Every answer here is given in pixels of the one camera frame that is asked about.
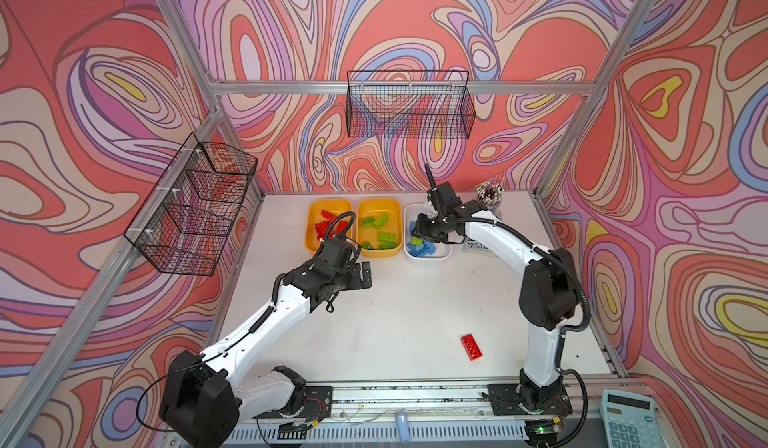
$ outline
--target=lime green lego brick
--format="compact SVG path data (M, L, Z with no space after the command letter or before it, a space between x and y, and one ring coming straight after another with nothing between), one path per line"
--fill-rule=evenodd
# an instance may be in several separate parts
M387 222L389 222L389 213L381 213L379 218L373 223L373 228L380 230Z
M397 243L397 233L378 232L376 240L379 243Z

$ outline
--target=calculator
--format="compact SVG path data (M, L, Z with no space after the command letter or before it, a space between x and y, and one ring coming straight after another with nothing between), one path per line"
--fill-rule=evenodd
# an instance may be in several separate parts
M610 448L662 448L653 398L605 390L600 416Z

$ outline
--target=yellow plastic container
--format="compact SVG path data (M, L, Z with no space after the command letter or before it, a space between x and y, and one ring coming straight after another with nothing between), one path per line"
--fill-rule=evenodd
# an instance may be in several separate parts
M362 226L362 219L367 216L379 217L381 213L387 213L389 220L381 229L377 230L371 226ZM381 197L364 199L357 206L357 232L360 234L355 240L362 244L370 242L373 246L379 246L377 237L378 232L389 232L397 234L397 246L390 250L362 250L362 256L369 259L380 259L397 255L402 247L402 210L400 202L395 199Z
M344 212L351 212L352 203L349 200L344 200L343 198L325 198L317 200L312 205L310 205L310 210L306 214L306 234L304 235L304 246L313 255L315 254L315 251L320 248L320 241L317 239L317 233L315 232L315 223L321 223L327 220L320 214L320 212L323 210L331 212L334 215L340 215ZM350 228L350 231L347 232L347 236L353 240L355 239L354 225Z

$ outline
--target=wire mesh basket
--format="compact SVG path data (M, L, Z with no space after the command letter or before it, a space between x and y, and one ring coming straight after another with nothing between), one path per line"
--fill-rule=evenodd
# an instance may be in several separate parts
M350 70L346 132L355 138L468 139L475 104L465 70Z
M213 275L257 162L225 143L197 142L160 206L131 242L161 273Z

